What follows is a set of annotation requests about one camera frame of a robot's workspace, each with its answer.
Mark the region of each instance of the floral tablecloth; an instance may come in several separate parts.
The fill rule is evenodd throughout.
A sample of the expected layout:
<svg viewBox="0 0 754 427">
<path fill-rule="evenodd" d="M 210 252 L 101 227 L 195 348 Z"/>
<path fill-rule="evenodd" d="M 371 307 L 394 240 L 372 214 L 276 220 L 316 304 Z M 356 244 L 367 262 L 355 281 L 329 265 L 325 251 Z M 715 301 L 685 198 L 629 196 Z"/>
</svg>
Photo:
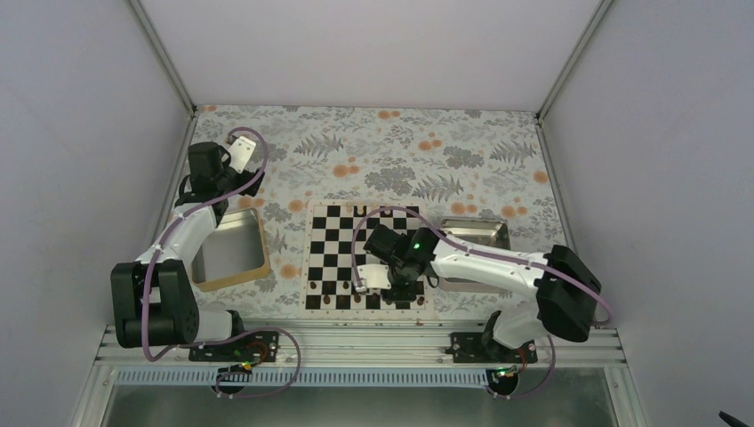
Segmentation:
<svg viewBox="0 0 754 427">
<path fill-rule="evenodd" d="M 534 123 L 531 113 L 511 111 L 202 107 L 192 142 L 225 143 L 230 129 L 249 126 L 269 144 L 259 194 L 231 198 L 229 212 L 261 212 L 272 273 L 210 293 L 195 290 L 199 305 L 247 318 L 297 318 L 310 199 L 418 197 L 437 224 L 444 216 L 503 219 L 515 250 L 564 244 Z M 249 169 L 260 161 L 257 149 Z M 435 307 L 440 319 L 486 319 L 519 302 L 510 293 L 438 289 Z"/>
</svg>

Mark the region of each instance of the stainless steel tray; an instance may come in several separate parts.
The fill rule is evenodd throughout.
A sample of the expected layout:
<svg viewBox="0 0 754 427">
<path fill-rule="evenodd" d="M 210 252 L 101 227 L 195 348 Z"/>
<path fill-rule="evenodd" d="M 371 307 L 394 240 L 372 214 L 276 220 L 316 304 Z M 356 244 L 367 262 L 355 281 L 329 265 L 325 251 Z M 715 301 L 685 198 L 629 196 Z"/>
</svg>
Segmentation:
<svg viewBox="0 0 754 427">
<path fill-rule="evenodd" d="M 510 249 L 508 225 L 498 220 L 480 218 L 445 218 L 440 222 L 440 229 L 467 242 L 480 245 Z M 450 292 L 478 292 L 485 294 L 502 294 L 499 287 L 458 278 L 441 278 L 440 289 Z"/>
<path fill-rule="evenodd" d="M 269 274 L 264 229 L 256 209 L 226 213 L 191 263 L 191 279 L 208 292 Z"/>
</svg>

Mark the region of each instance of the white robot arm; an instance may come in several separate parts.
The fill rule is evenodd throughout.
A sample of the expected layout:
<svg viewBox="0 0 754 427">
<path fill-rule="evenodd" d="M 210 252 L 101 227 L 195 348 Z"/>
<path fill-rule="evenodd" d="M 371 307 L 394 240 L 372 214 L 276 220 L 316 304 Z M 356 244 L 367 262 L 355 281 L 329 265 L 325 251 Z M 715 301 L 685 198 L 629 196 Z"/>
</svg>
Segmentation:
<svg viewBox="0 0 754 427">
<path fill-rule="evenodd" d="M 411 301 L 415 294 L 405 290 L 414 289 L 409 284 L 421 275 L 471 280 L 524 298 L 514 309 L 495 312 L 485 330 L 507 349 L 517 349 L 547 334 L 574 342 L 583 342 L 589 337 L 596 302 L 562 278 L 532 267 L 532 264 L 548 265 L 576 278 L 598 294 L 601 285 L 597 279 L 565 246 L 555 245 L 547 254 L 526 254 L 473 244 L 455 236 L 440 239 L 426 228 L 411 235 L 399 235 L 379 225 L 364 248 L 385 265 L 368 264 L 358 268 L 362 292 L 379 289 L 386 299 Z M 479 253 L 524 258 L 529 263 L 505 262 Z"/>
<path fill-rule="evenodd" d="M 184 262 L 194 259 L 228 209 L 226 199 L 209 202 L 241 188 L 244 188 L 242 194 L 256 195 L 263 173 L 251 183 L 255 173 L 245 170 L 255 147 L 252 140 L 241 136 L 228 149 L 214 142 L 200 142 L 188 148 L 190 174 L 180 185 L 170 223 L 146 252 L 134 262 L 117 264 L 110 274 L 116 336 L 122 347 L 141 345 L 139 295 L 151 262 L 154 263 L 148 323 L 151 345 L 191 344 L 230 337 L 232 314 L 198 308 Z"/>
</svg>

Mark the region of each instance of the chessboard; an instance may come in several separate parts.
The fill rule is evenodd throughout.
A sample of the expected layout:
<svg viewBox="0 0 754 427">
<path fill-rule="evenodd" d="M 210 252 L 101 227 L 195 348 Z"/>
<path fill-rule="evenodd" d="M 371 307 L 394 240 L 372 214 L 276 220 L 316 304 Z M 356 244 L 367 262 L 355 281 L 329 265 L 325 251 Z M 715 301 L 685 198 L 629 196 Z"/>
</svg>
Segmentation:
<svg viewBox="0 0 754 427">
<path fill-rule="evenodd" d="M 418 214 L 423 202 L 393 203 Z M 425 278 L 416 282 L 413 302 L 386 302 L 379 291 L 358 294 L 353 286 L 351 240 L 354 228 L 369 212 L 383 205 L 346 200 L 311 200 L 301 267 L 301 316 L 303 318 L 416 319 L 434 318 L 434 289 Z M 380 263 L 364 251 L 372 230 L 382 224 L 398 233 L 417 230 L 421 222 L 405 212 L 383 212 L 366 220 L 357 233 L 357 265 Z"/>
</svg>

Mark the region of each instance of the white enclosure panel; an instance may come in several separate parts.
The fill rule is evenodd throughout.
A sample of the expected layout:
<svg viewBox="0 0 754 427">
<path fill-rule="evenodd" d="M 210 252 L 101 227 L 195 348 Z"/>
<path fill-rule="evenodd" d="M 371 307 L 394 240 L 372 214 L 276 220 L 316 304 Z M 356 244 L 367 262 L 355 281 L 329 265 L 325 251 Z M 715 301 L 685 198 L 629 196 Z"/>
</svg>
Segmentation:
<svg viewBox="0 0 754 427">
<path fill-rule="evenodd" d="M 535 111 L 598 0 L 142 0 L 195 103 Z"/>
<path fill-rule="evenodd" d="M 0 424 L 68 425 L 188 117 L 125 2 L 0 10 Z"/>
<path fill-rule="evenodd" d="M 754 3 L 620 1 L 546 119 L 651 425 L 754 425 Z"/>
</svg>

